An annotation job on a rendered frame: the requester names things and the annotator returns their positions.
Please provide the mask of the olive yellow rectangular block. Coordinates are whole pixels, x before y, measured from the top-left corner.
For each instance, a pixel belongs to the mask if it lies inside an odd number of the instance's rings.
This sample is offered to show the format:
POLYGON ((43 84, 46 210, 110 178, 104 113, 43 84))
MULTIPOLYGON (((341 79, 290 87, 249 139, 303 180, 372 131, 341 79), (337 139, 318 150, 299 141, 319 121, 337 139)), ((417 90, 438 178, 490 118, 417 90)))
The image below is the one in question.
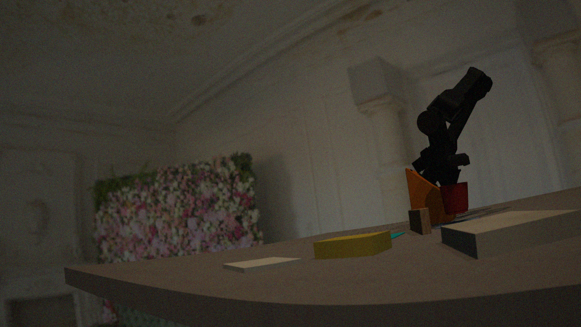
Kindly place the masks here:
POLYGON ((342 236, 313 242, 315 259, 355 258, 392 248, 391 231, 342 236))

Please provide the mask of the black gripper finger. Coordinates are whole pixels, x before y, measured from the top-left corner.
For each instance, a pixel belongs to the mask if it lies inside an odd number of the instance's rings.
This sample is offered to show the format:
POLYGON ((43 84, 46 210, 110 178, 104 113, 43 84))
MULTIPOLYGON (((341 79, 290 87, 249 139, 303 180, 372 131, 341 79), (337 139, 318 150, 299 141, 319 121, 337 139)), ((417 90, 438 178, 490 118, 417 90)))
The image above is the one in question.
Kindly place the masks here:
POLYGON ((451 170, 443 173, 437 174, 444 182, 444 185, 453 185, 457 184, 459 178, 459 172, 461 169, 458 170, 451 170))
POLYGON ((435 180, 437 180, 439 182, 440 186, 444 186, 443 180, 438 175, 434 175, 431 178, 434 178, 435 180))

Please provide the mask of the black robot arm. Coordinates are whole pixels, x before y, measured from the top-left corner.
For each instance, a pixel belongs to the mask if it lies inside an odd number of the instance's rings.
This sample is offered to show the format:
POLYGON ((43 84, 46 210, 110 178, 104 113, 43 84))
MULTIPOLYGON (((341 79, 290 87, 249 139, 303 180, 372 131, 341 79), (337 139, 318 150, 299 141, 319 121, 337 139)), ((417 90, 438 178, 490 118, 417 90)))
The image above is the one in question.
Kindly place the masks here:
MULTIPOLYGON (((438 95, 417 118, 417 126, 420 132, 428 136, 429 142, 432 139, 449 137, 453 141, 453 155, 457 151, 457 139, 462 132, 470 114, 477 101, 483 99, 487 92, 491 90, 491 77, 486 76, 481 70, 470 67, 466 75, 459 81, 453 89, 447 89, 438 95), (446 121, 449 122, 447 128, 446 121)), ((420 152, 420 156, 412 163, 417 173, 424 178, 421 171, 426 169, 435 161, 442 161, 437 148, 430 144, 430 149, 425 148, 420 152), (440 160, 439 160, 440 158, 440 160)), ((437 186, 434 178, 424 178, 437 186)))

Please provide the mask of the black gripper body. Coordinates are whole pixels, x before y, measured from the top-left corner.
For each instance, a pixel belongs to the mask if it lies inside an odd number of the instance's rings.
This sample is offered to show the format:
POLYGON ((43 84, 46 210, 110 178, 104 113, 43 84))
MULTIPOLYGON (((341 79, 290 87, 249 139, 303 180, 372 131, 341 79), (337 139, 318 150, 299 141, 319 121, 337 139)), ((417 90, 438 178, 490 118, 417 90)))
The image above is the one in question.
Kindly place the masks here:
POLYGON ((470 165, 469 157, 466 153, 455 154, 452 152, 453 141, 450 141, 449 137, 432 139, 429 144, 433 144, 433 147, 437 148, 438 153, 442 158, 442 161, 435 159, 426 169, 424 169, 424 178, 429 178, 439 173, 458 170, 458 166, 470 165))

